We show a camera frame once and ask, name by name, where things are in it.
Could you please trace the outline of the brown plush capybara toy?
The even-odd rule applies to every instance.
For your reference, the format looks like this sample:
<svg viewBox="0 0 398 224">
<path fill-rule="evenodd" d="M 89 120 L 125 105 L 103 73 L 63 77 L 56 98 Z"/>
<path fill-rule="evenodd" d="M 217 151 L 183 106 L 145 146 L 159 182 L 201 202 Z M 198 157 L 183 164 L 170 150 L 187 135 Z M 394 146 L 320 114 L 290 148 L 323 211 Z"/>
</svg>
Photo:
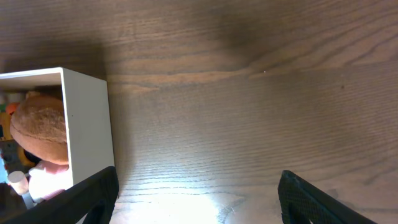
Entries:
<svg viewBox="0 0 398 224">
<path fill-rule="evenodd" d="M 47 162 L 67 165 L 68 143 L 63 100 L 30 91 L 18 103 L 6 106 L 10 134 L 27 152 Z"/>
</svg>

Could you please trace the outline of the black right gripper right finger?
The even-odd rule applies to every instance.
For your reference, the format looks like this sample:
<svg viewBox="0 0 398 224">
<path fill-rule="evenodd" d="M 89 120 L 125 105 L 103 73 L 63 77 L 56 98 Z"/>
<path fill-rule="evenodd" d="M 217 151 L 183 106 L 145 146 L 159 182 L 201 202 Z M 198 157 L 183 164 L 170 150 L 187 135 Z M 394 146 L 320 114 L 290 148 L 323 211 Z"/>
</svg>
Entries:
<svg viewBox="0 0 398 224">
<path fill-rule="evenodd" d="M 289 170 L 278 185 L 284 224 L 376 224 Z"/>
</svg>

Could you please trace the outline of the pink white duck toy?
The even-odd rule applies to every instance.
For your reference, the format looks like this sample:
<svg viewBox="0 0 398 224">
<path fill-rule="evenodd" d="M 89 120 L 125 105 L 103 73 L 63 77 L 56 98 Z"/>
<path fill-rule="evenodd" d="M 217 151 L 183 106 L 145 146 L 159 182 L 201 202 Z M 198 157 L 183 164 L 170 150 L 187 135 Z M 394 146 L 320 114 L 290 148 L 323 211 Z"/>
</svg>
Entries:
<svg viewBox="0 0 398 224">
<path fill-rule="evenodd" d="M 29 175 L 29 193 L 35 203 L 49 200 L 73 184 L 69 165 L 40 161 L 29 170 Z"/>
</svg>

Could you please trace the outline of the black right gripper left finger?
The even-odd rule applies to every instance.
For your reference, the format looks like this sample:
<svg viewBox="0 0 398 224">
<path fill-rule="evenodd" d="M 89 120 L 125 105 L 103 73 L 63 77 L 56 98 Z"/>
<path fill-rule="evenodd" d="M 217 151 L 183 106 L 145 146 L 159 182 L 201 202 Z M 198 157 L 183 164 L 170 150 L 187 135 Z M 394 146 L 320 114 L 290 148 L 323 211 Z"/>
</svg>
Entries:
<svg viewBox="0 0 398 224">
<path fill-rule="evenodd" d="M 42 202 L 2 224 L 109 224 L 119 181 L 116 168 L 108 166 L 48 201 Z"/>
</svg>

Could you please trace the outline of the yellow grey toy truck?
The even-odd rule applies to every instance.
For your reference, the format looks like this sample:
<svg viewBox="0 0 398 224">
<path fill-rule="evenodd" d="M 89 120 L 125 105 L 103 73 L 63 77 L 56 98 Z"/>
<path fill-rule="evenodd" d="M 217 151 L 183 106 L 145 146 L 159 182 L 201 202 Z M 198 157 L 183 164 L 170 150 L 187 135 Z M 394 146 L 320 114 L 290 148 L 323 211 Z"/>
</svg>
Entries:
<svg viewBox="0 0 398 224">
<path fill-rule="evenodd" d="M 19 103 L 1 105 L 1 183 L 14 171 L 27 173 L 35 164 L 27 157 L 27 152 L 11 136 L 11 118 Z"/>
</svg>

